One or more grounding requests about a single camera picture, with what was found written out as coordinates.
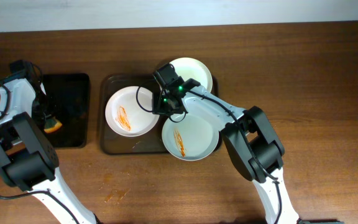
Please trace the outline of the yellow green sponge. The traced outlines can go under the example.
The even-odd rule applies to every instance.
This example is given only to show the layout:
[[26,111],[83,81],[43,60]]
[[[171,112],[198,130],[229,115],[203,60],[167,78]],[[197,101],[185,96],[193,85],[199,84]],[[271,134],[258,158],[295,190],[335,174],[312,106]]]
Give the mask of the yellow green sponge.
[[53,133],[62,127],[62,123],[55,116],[48,116],[45,120],[44,132]]

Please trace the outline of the white plate top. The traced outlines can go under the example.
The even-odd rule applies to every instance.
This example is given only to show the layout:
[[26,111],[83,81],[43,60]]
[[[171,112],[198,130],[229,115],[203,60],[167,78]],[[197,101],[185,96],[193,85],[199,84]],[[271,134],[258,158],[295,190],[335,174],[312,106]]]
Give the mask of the white plate top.
[[184,81],[192,78],[205,87],[210,93],[213,87],[213,78],[211,72],[205,64],[195,58],[182,57],[172,60],[175,72],[181,76]]

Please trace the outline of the white plate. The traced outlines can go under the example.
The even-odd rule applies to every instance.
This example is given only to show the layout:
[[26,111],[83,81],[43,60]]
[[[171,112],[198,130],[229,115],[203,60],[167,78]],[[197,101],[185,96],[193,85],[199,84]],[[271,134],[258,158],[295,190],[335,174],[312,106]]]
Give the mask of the white plate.
[[205,64],[195,58],[182,57],[172,60],[175,72],[181,76],[184,81],[192,78],[205,87],[210,93],[213,87],[213,78],[211,72]]
[[174,157],[198,161],[208,157],[217,147],[219,132],[208,122],[192,114],[174,115],[162,128],[162,142]]
[[138,86],[128,86],[115,92],[106,104],[104,116],[117,134],[137,137],[149,132],[160,116],[153,114],[152,92]]

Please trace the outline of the white plate bottom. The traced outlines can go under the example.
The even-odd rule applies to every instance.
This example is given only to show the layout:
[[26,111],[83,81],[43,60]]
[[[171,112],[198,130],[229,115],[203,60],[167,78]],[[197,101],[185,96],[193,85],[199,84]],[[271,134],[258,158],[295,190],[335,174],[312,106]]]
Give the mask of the white plate bottom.
[[162,142],[174,157],[198,161],[208,157],[217,147],[219,132],[208,122],[192,114],[174,115],[162,128]]

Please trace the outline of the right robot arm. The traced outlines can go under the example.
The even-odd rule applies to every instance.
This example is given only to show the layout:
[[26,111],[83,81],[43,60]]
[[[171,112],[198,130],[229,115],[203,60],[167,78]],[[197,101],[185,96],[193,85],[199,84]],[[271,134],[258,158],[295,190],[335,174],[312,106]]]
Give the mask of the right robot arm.
[[153,76],[161,88],[159,96],[153,98],[154,114],[188,114],[205,120],[219,131],[238,173],[254,184],[267,223],[301,223],[284,183],[284,146],[259,107],[247,110],[233,106],[200,82],[178,76],[170,63]]

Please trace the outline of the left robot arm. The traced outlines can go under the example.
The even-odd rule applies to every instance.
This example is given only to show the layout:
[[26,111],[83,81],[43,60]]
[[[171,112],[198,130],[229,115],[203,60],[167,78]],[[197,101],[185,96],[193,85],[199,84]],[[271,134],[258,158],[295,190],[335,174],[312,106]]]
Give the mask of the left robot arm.
[[16,60],[10,75],[0,80],[0,176],[20,195],[33,196],[60,223],[99,223],[71,191],[59,168],[46,130],[57,127],[43,85],[41,69],[30,61]]

